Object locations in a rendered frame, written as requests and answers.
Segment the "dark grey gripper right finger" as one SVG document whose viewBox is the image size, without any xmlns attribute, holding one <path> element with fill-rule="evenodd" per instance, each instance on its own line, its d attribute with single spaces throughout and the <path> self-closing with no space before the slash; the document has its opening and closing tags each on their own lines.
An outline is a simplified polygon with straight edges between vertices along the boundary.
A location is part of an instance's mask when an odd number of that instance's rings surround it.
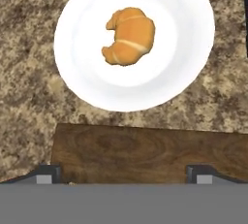
<svg viewBox="0 0 248 224">
<path fill-rule="evenodd" d="M 209 165 L 187 165 L 186 181 L 191 184 L 245 184 L 246 181 L 227 176 Z"/>
</svg>

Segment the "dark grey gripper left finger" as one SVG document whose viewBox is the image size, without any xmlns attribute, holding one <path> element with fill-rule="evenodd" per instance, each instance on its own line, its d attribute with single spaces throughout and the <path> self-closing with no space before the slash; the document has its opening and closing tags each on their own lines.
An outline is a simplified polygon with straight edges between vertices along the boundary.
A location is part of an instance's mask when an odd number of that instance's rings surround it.
<svg viewBox="0 0 248 224">
<path fill-rule="evenodd" d="M 24 184 L 57 184 L 61 182 L 61 170 L 58 165 L 39 165 L 26 175 L 3 181 L 6 183 Z"/>
</svg>

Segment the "dark wooden cutting board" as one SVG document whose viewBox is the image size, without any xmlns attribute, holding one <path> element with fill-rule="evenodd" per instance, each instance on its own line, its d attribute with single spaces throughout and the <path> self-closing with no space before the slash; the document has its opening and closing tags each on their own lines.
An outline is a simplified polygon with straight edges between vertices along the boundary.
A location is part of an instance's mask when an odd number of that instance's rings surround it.
<svg viewBox="0 0 248 224">
<path fill-rule="evenodd" d="M 184 183 L 198 164 L 248 181 L 248 134 L 61 123 L 51 163 L 64 182 Z"/>
</svg>

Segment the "golden croissant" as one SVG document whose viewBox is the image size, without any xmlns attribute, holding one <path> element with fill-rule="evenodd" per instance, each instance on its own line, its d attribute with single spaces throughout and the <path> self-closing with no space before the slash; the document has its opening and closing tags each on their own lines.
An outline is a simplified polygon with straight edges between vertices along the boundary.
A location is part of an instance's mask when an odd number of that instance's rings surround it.
<svg viewBox="0 0 248 224">
<path fill-rule="evenodd" d="M 139 8 L 116 11 L 106 29 L 114 31 L 114 42 L 102 48 L 102 55 L 110 65 L 136 64 L 153 47 L 155 24 Z"/>
</svg>

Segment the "white round plate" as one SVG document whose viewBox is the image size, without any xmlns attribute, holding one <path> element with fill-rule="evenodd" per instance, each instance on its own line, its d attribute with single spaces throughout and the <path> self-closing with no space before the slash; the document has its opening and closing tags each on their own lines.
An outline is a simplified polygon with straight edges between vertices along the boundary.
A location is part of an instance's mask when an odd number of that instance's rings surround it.
<svg viewBox="0 0 248 224">
<path fill-rule="evenodd" d="M 138 63 L 112 66 L 101 53 L 114 37 L 106 23 L 126 7 L 139 8 L 154 21 L 154 45 Z M 111 112 L 135 112 L 186 89 L 205 66 L 214 35 L 209 0 L 69 0 L 53 49 L 61 78 L 81 100 Z"/>
</svg>

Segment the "black appliance edge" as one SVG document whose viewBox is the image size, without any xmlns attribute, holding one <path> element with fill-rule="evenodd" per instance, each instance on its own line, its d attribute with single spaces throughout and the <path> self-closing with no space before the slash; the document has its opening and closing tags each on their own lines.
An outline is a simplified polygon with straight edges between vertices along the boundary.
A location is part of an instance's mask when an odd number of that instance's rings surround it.
<svg viewBox="0 0 248 224">
<path fill-rule="evenodd" d="M 248 0 L 244 0 L 245 8 L 245 22 L 246 22 L 246 48 L 247 48 L 247 58 L 248 58 Z"/>
</svg>

